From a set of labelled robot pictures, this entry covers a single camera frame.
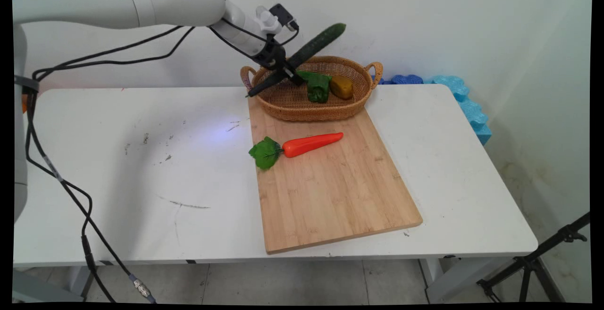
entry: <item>floor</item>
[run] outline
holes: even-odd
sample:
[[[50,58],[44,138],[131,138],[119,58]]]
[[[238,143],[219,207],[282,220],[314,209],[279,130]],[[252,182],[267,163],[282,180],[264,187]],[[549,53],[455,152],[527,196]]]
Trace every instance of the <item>floor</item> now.
[[[142,280],[158,303],[367,305],[427,304],[425,282],[418,260],[339,260],[317,262],[220,263],[134,265],[130,271]],[[65,288],[67,268],[34,268],[26,273]],[[118,302],[146,303],[119,267],[99,267],[101,281]],[[517,302],[521,272],[495,287],[504,302]],[[95,281],[87,302],[107,302]],[[529,302],[548,299],[537,278],[531,278]],[[482,289],[472,285],[447,303],[490,303]]]

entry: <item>green cucumber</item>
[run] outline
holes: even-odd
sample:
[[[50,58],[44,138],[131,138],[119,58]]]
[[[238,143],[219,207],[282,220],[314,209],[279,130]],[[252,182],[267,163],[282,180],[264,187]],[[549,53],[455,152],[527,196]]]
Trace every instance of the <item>green cucumber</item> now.
[[[325,48],[328,44],[332,43],[335,39],[338,39],[345,29],[345,24],[335,24],[322,31],[319,35],[315,36],[314,39],[308,41],[306,45],[302,46],[300,50],[293,54],[291,58],[289,58],[288,62],[294,68],[298,68],[299,65],[302,65],[320,50]]]
[[[345,24],[334,24],[328,27],[326,30],[319,33],[319,35],[315,36],[311,41],[308,41],[306,45],[302,46],[302,48],[300,48],[289,58],[288,62],[294,68],[298,68],[304,62],[308,61],[311,57],[317,54],[320,50],[325,48],[328,44],[332,43],[335,39],[338,39],[345,29]],[[248,96],[253,97],[274,84],[278,84],[285,78],[287,78],[285,74],[275,71],[263,82],[250,89]]]

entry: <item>foam block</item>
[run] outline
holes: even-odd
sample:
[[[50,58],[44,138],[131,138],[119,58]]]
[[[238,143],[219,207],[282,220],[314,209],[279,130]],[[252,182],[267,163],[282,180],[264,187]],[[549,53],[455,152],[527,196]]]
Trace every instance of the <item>foam block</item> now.
[[[423,80],[417,75],[395,75],[391,79],[392,84],[423,84]]]
[[[372,79],[372,80],[375,80],[375,79],[376,79],[376,76],[375,76],[375,75],[372,75],[372,76],[371,76],[371,79]],[[383,78],[380,78],[379,83],[377,83],[377,84],[384,84],[384,79],[383,79]]]
[[[457,76],[438,75],[432,78],[432,84],[444,84],[453,93],[455,100],[462,102],[468,98],[470,88],[464,86],[464,82]]]
[[[470,125],[474,131],[478,131],[486,125],[489,117],[482,112],[482,108],[479,104],[475,103],[469,98],[466,98],[466,100],[461,103],[459,101],[457,103],[461,107],[463,113],[466,115],[466,118],[470,122]]]
[[[457,104],[459,104],[464,115],[466,115],[466,119],[470,122],[470,126],[474,129],[474,133],[476,133],[480,143],[484,146],[492,136],[489,127],[486,125],[489,117],[482,112],[480,104],[475,103],[468,97],[470,88],[464,86],[463,80],[457,76],[438,75],[429,82],[432,84],[444,84],[451,90],[451,93],[453,93],[453,96],[457,100]]]
[[[492,136],[492,133],[487,125],[484,125],[481,129],[474,131],[476,136],[478,136],[478,140],[484,146]]]

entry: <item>bamboo cutting board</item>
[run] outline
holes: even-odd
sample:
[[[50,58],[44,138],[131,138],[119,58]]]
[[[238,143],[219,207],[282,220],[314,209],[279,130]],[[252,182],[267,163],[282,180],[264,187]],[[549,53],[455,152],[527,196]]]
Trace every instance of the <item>bamboo cutting board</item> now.
[[[339,121],[291,122],[250,104],[254,144],[343,132],[330,145],[293,158],[281,155],[269,170],[256,168],[268,254],[399,230],[421,215],[363,109]]]

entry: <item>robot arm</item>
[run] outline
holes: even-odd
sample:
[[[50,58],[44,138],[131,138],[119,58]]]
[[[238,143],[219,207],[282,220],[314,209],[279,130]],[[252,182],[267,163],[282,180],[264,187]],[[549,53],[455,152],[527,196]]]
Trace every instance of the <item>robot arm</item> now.
[[[269,42],[252,37],[224,20]],[[286,63],[283,46],[272,37],[282,26],[286,25],[290,30],[298,28],[295,19],[281,5],[270,11],[258,7],[256,17],[252,18],[229,0],[13,0],[15,222],[25,207],[27,194],[22,86],[17,84],[17,77],[24,75],[26,58],[26,39],[21,24],[36,21],[76,22],[115,29],[159,24],[211,26],[231,45],[269,69],[280,69]]]
[[[280,25],[267,30],[228,0],[13,0],[13,25],[66,21],[115,29],[160,24],[213,26],[246,54],[261,52],[265,42],[225,24],[223,17],[263,39],[281,30]]]

